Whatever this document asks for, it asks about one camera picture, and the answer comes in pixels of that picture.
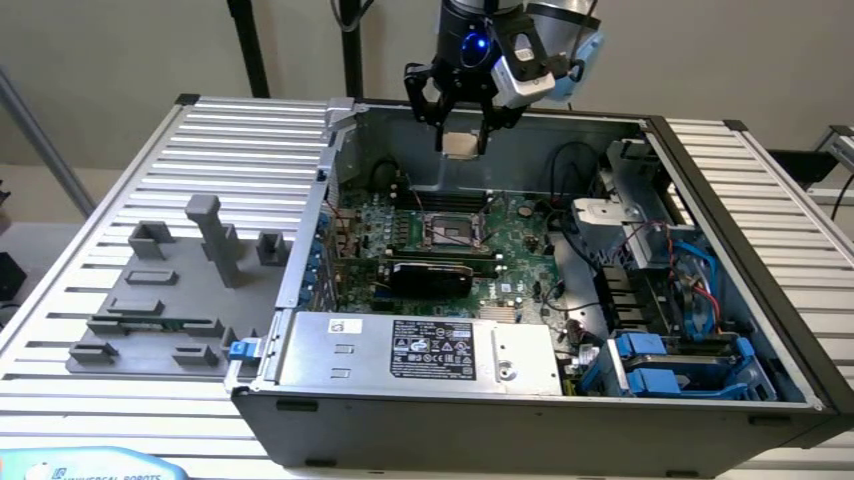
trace black pole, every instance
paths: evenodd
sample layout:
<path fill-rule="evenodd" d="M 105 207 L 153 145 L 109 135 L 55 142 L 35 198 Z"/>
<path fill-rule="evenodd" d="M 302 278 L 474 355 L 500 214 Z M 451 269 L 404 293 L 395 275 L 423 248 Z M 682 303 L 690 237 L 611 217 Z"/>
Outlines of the black pole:
<path fill-rule="evenodd" d="M 342 21 L 351 24 L 362 8 L 362 0 L 339 0 Z M 342 49 L 344 52 L 344 83 L 347 96 L 364 97 L 364 83 L 362 80 L 362 29 L 352 32 L 342 31 Z"/>
<path fill-rule="evenodd" d="M 252 15 L 252 0 L 228 0 L 228 12 L 231 13 L 231 18 L 235 19 L 252 96 L 255 98 L 270 98 L 264 58 L 262 56 L 262 46 L 258 42 L 255 16 Z"/>

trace warning label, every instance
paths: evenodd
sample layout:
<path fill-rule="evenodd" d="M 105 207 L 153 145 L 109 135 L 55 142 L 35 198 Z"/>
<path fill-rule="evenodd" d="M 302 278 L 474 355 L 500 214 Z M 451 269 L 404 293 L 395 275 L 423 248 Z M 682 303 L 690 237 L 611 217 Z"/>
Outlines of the warning label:
<path fill-rule="evenodd" d="M 395 320 L 391 374 L 398 378 L 476 380 L 471 324 Z"/>

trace blue connector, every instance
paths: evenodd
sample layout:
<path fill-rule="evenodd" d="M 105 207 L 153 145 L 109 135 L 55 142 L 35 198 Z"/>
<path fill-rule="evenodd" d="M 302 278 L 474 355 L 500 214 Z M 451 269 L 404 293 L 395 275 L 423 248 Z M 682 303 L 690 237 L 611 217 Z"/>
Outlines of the blue connector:
<path fill-rule="evenodd" d="M 299 289 L 299 297 L 298 297 L 298 302 L 300 305 L 304 305 L 306 303 L 308 303 L 311 301 L 311 297 L 314 296 L 311 290 L 308 290 L 307 288 L 300 288 Z"/>
<path fill-rule="evenodd" d="M 238 340 L 231 342 L 231 348 L 228 349 L 228 360 L 251 361 L 255 360 L 255 352 L 258 351 L 258 339 Z"/>
<path fill-rule="evenodd" d="M 306 262 L 306 268 L 312 269 L 320 266 L 320 259 L 316 257 L 316 254 L 308 256 L 308 261 Z"/>
<path fill-rule="evenodd" d="M 320 212 L 320 215 L 318 216 L 318 233 L 323 233 L 326 232 L 326 229 L 330 226 L 330 216 Z"/>
<path fill-rule="evenodd" d="M 318 283 L 318 274 L 315 272 L 306 272 L 303 276 L 303 286 L 311 287 Z"/>
<path fill-rule="evenodd" d="M 318 255 L 322 251 L 323 251 L 323 244 L 320 243 L 320 240 L 312 240 L 311 250 L 308 254 L 314 256 L 314 255 Z"/>

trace motherboard chip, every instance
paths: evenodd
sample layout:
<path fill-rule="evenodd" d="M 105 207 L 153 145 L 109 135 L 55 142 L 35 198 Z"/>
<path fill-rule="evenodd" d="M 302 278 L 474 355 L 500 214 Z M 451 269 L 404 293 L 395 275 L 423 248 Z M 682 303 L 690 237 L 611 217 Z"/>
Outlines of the motherboard chip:
<path fill-rule="evenodd" d="M 388 276 L 395 297 L 464 298 L 471 292 L 474 272 L 462 265 L 396 263 Z"/>
<path fill-rule="evenodd" d="M 468 246 L 480 245 L 479 215 L 431 214 L 424 216 L 424 245 Z"/>

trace aluminum extrusion table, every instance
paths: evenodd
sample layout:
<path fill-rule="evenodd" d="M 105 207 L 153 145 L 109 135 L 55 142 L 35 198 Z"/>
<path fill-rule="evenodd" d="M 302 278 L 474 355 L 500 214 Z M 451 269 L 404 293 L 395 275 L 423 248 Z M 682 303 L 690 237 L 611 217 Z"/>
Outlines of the aluminum extrusion table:
<path fill-rule="evenodd" d="M 198 479 L 376 478 L 274 464 L 219 381 L 72 376 L 65 370 L 68 346 L 131 257 L 127 237 L 139 220 L 163 220 L 175 236 L 199 237 L 183 207 L 204 192 L 220 195 L 222 219 L 242 238 L 262 229 L 294 234 L 326 146 L 326 113 L 326 103 L 208 97 L 172 108 L 0 333 L 0 448 L 115 445 L 159 455 Z M 722 122 L 669 122 L 854 385 L 854 271 L 845 237 L 747 132 Z M 839 268 L 817 271 L 817 265 Z M 846 433 L 813 450 L 769 451 L 719 478 L 853 477 L 854 433 Z"/>

